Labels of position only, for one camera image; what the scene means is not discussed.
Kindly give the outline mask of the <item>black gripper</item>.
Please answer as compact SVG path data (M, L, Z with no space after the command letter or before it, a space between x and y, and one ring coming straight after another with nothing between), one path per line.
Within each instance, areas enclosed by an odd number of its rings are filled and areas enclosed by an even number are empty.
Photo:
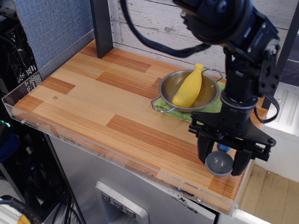
M257 114L257 97L247 103L236 102L221 97L222 107L218 113L192 112L189 131L198 138L198 157L205 163L212 152L214 143L220 143L237 150L232 176L241 175L250 159L268 161L270 150L276 141L258 129L251 121L254 112L258 121L268 123L273 119L262 120Z

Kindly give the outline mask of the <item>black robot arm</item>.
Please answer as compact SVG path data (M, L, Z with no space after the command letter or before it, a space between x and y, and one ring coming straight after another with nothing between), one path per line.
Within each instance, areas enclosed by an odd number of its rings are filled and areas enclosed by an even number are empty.
M214 143L236 150L233 176L240 175L249 161L267 161L276 141L251 121L259 98L276 108L272 93L280 75L277 56L278 30L258 12L250 0L177 0L184 23L192 34L208 45L220 45L225 53L226 86L218 113L192 112L189 130L198 139L202 162L211 156Z

